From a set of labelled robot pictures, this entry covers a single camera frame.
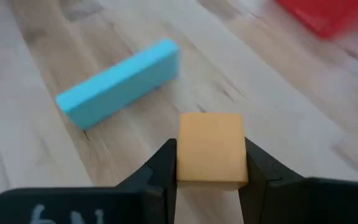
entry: foam block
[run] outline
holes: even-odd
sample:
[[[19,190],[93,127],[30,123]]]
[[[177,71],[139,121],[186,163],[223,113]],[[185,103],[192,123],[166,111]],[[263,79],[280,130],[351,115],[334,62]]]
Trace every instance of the foam block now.
[[[88,129],[178,73],[179,48],[163,39],[56,97],[57,105]]]
[[[237,190],[248,183],[246,155],[241,115],[181,114],[177,146],[179,186]]]

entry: yellow block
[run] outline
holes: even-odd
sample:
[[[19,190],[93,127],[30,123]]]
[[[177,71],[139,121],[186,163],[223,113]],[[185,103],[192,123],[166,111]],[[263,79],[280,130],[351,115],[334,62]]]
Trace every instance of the yellow block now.
[[[177,181],[179,186],[201,184],[233,190],[248,183],[241,115],[180,115]]]

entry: wooden floor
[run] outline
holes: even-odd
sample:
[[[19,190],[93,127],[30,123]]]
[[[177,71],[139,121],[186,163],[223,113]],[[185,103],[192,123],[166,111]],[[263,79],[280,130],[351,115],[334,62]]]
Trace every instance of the wooden floor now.
[[[86,132],[55,106],[162,37],[176,80]],[[301,175],[358,180],[358,29],[323,42],[269,0],[0,0],[0,192],[116,185],[194,111],[242,114]],[[176,223],[241,223],[237,194],[180,189]]]

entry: red block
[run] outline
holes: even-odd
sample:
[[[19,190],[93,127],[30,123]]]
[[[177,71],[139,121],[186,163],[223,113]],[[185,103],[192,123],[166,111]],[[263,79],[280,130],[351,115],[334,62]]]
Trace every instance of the red block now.
[[[347,30],[358,21],[358,0],[276,0],[323,39]]]

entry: black plastic part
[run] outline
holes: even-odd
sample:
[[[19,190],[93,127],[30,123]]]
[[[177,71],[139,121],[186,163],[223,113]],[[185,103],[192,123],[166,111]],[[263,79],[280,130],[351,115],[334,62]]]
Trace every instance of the black plastic part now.
[[[246,139],[245,224],[358,223],[358,183],[303,178]],[[0,224],[173,224],[177,142],[169,139],[116,187],[17,189],[0,194]]]
[[[176,140],[116,187],[15,189],[0,194],[0,224],[172,224]]]
[[[245,224],[358,223],[358,183],[303,178],[246,139]]]

